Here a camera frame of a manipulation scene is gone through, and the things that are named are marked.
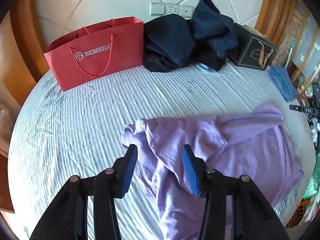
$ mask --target purple garment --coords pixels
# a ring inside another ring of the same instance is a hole
[[[303,178],[281,124],[282,113],[268,102],[251,114],[159,117],[127,125],[122,143],[138,147],[135,176],[156,203],[164,239],[197,239],[201,227],[205,200],[191,194],[181,160],[184,144],[224,175],[249,175],[276,207]],[[226,238],[231,221],[227,199]]]

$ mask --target bed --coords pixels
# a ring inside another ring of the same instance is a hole
[[[266,75],[230,63],[217,73],[195,66],[151,73],[142,66],[63,92],[49,71],[22,107],[10,144],[10,193],[27,234],[70,176],[96,175],[124,155],[124,125],[157,116],[248,113],[269,99],[283,111],[284,131],[304,171],[304,179],[276,208],[285,225],[309,182],[314,148],[304,115],[289,110]],[[116,209],[123,239],[162,238],[155,206],[135,178]],[[94,239],[91,198],[88,210],[88,235]]]

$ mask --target dark green box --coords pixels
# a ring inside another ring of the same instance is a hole
[[[277,52],[277,47],[264,37],[258,35],[254,30],[234,23],[238,35],[239,53],[237,56],[232,56],[231,61],[236,66],[251,67],[264,70],[259,64],[260,52],[264,48],[263,61],[266,56],[272,51],[273,53],[268,57],[265,67],[269,65],[271,59]]]

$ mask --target silver bolt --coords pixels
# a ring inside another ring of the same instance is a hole
[[[215,172],[216,172],[216,170],[215,170],[214,168],[212,168],[212,167],[207,167],[207,168],[205,169],[205,171],[206,171],[207,173],[215,173]]]
[[[78,180],[78,176],[74,175],[70,178],[71,182],[76,182]]]
[[[241,176],[241,179],[242,179],[242,181],[244,181],[244,182],[248,182],[248,181],[250,180],[250,178],[249,178],[248,175],[242,175],[242,176]]]
[[[112,174],[114,172],[115,172],[115,170],[113,168],[107,168],[107,169],[104,170],[104,173],[108,174],[108,175],[110,175],[110,174]]]

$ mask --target wooden headboard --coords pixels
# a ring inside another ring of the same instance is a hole
[[[297,0],[263,0],[256,29],[279,46],[292,18]],[[35,0],[16,0],[0,25],[4,34],[4,73],[2,82],[22,106],[28,94],[49,70],[44,58],[44,39],[41,33]]]

